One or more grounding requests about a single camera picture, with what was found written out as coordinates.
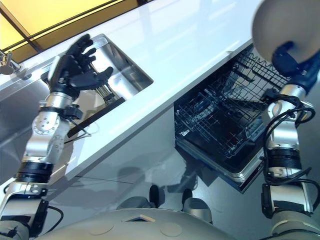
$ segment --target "floor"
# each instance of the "floor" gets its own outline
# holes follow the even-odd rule
[[[320,85],[308,96],[315,109],[320,109],[317,93]],[[301,162],[304,168],[313,167],[309,177],[320,182],[318,142],[320,114],[309,123],[299,127]],[[221,178],[200,163],[187,162],[176,150],[168,153],[165,161],[154,166],[142,168],[139,179],[121,177],[105,180],[87,174],[76,177],[70,187],[54,196],[50,204],[64,211],[64,219],[58,228],[89,218],[91,216],[115,210],[125,199],[132,196],[148,197],[149,187],[156,184],[165,192],[165,203],[161,208],[180,210],[184,188],[192,188],[193,196],[203,199],[212,211],[213,224],[228,232],[239,240],[258,240],[270,235],[271,221],[261,211],[262,174],[252,183],[248,190],[241,194]],[[59,215],[50,210],[44,231],[47,231],[58,219]],[[320,223],[320,211],[314,212],[313,218]]]

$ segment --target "stainless steel sink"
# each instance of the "stainless steel sink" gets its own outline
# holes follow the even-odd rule
[[[94,37],[93,42],[97,49],[93,66],[98,72],[109,66],[113,67],[108,83],[120,97],[128,100],[153,83],[153,80],[105,35]]]
[[[152,79],[105,35],[98,35],[92,40],[97,49],[94,54],[96,60],[92,64],[98,72],[113,67],[108,84],[116,96],[128,100],[153,83]],[[32,121],[38,113],[39,101],[49,94],[49,89],[40,79],[40,75],[50,69],[53,60],[52,58],[26,69],[19,76],[0,85],[0,184],[12,177],[19,166],[31,135]],[[84,112],[80,122],[96,112],[106,110],[104,100],[93,90],[82,92],[77,101]]]

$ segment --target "open dishwasher door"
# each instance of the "open dishwasher door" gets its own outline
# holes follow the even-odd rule
[[[243,193],[263,165],[261,98],[287,81],[249,46],[175,102],[176,144]]]

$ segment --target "dishwasher rack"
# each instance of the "dishwasher rack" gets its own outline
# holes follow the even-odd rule
[[[223,75],[213,75],[206,88],[176,108],[175,130],[184,136],[198,133],[207,143],[218,145],[227,158],[264,131],[261,101],[266,89],[281,90],[289,80],[253,52],[241,52]]]

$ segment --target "kitchen counter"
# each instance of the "kitchen counter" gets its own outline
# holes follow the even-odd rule
[[[40,64],[68,49],[79,36],[105,34],[153,84],[87,127],[53,179],[72,179],[116,148],[251,41],[262,0],[155,0],[72,37],[23,63]],[[0,83],[9,81],[1,76]]]

